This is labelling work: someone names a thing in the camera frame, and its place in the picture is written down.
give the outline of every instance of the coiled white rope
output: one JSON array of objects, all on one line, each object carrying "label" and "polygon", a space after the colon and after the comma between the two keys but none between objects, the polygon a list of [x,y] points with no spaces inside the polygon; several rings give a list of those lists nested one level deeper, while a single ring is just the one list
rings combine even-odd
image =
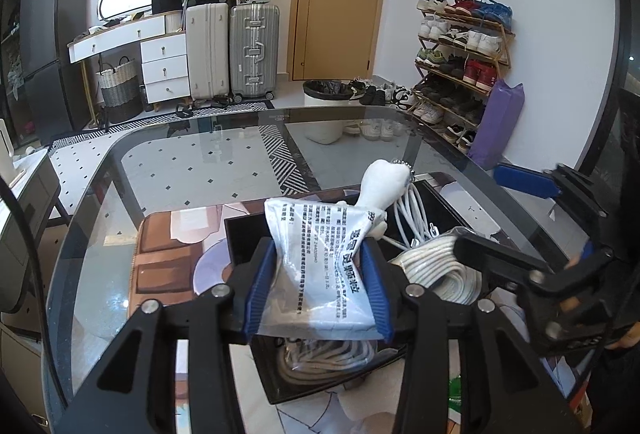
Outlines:
[{"label": "coiled white rope", "polygon": [[458,262],[453,253],[454,235],[431,239],[398,255],[391,263],[400,266],[411,283],[431,289],[441,299],[471,304],[480,295],[481,274]]}]

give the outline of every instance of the trash can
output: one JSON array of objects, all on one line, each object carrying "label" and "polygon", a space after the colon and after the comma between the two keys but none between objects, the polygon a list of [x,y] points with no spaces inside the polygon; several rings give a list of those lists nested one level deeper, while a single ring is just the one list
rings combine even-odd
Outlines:
[{"label": "trash can", "polygon": [[[351,100],[354,97],[351,87],[340,80],[308,80],[302,84],[302,89],[305,91],[305,107],[348,106],[350,102],[357,103],[357,100]],[[306,124],[305,136],[316,143],[329,145],[340,140],[343,126],[343,120]]]}]

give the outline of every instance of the blue gripper pad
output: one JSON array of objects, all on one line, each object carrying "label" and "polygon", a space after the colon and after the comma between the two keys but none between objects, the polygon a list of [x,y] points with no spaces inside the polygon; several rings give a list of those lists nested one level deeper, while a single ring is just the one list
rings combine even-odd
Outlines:
[{"label": "blue gripper pad", "polygon": [[501,187],[539,198],[555,198],[560,195],[560,190],[547,174],[513,165],[501,163],[494,168],[494,181]]},{"label": "blue gripper pad", "polygon": [[367,240],[362,242],[360,247],[360,271],[362,281],[369,297],[369,305],[376,321],[376,329],[385,339],[390,342],[394,337],[394,326],[391,319],[391,307],[386,295],[385,286],[380,278],[379,267],[376,263],[376,255],[372,252],[372,247]]},{"label": "blue gripper pad", "polygon": [[273,280],[277,260],[276,245],[271,239],[246,298],[244,326],[242,328],[246,338],[254,336],[258,332],[258,327],[260,327],[262,312],[271,289],[271,281]]}]

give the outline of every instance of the person's hand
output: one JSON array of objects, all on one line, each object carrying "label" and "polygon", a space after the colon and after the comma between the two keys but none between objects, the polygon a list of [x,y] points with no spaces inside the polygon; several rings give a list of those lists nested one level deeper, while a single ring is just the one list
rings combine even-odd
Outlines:
[{"label": "person's hand", "polygon": [[[572,260],[569,261],[569,263],[564,267],[564,269],[566,270],[567,268],[575,266],[576,264],[578,264],[579,261],[580,261],[580,257],[572,258]],[[580,301],[576,297],[569,297],[567,300],[564,300],[560,303],[560,307],[562,308],[562,311],[567,313],[572,309],[577,308],[579,304],[580,304]],[[618,348],[628,349],[628,348],[632,348],[638,342],[640,342],[640,322],[636,322],[636,324],[631,329],[629,329],[628,332],[626,332],[625,336],[620,338],[619,341],[606,346],[606,349],[610,349],[610,350],[618,349]]]}]

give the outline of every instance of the black box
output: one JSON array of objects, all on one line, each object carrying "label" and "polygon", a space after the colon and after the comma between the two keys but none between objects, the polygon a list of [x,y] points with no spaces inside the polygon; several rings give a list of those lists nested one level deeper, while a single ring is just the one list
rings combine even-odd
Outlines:
[{"label": "black box", "polygon": [[[427,182],[419,181],[415,183],[415,186],[418,189],[425,208],[428,209],[430,221],[438,227],[441,233],[455,226],[468,226],[462,217],[460,217]],[[349,187],[348,189],[358,189],[358,187]],[[346,201],[350,205],[353,205],[358,199],[357,194],[349,196],[341,195],[337,198],[323,198],[322,194],[319,194],[319,196],[322,201],[327,203]],[[393,215],[393,208],[388,209],[388,229],[386,235],[401,241],[398,226],[396,225],[396,220]],[[229,218],[225,220],[225,228],[229,255],[231,263],[234,266],[251,261],[260,239],[263,237],[271,237],[264,213],[251,214],[239,218]],[[382,255],[385,260],[392,260],[400,254],[397,248],[384,240],[380,240],[377,246],[379,255]],[[391,352],[388,356],[385,356],[383,353],[367,366],[359,370],[354,370],[353,372],[345,372],[340,378],[314,382],[313,385],[299,385],[288,382],[278,372],[277,359],[278,352],[282,348],[281,338],[255,335],[250,345],[262,387],[264,388],[267,400],[271,404],[296,400],[297,398],[309,396],[316,392],[344,384],[357,377],[369,374],[375,369],[391,364],[399,358],[402,358],[406,352],[405,345],[386,345],[379,340],[378,352],[385,348],[394,348],[397,350],[397,353]]]}]

